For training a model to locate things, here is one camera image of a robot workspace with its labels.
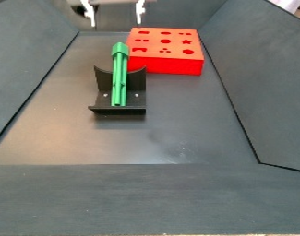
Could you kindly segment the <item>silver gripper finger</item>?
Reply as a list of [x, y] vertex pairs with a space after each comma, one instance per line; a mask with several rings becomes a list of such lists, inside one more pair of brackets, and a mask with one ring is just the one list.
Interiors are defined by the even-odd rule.
[[86, 9], [85, 17], [90, 18], [90, 25], [96, 27], [96, 11], [94, 6], [90, 4], [90, 0], [81, 0], [81, 3]]
[[147, 2], [147, 0], [137, 0], [136, 5], [135, 5], [136, 23], [137, 24], [143, 23], [143, 15], [147, 12], [145, 2]]

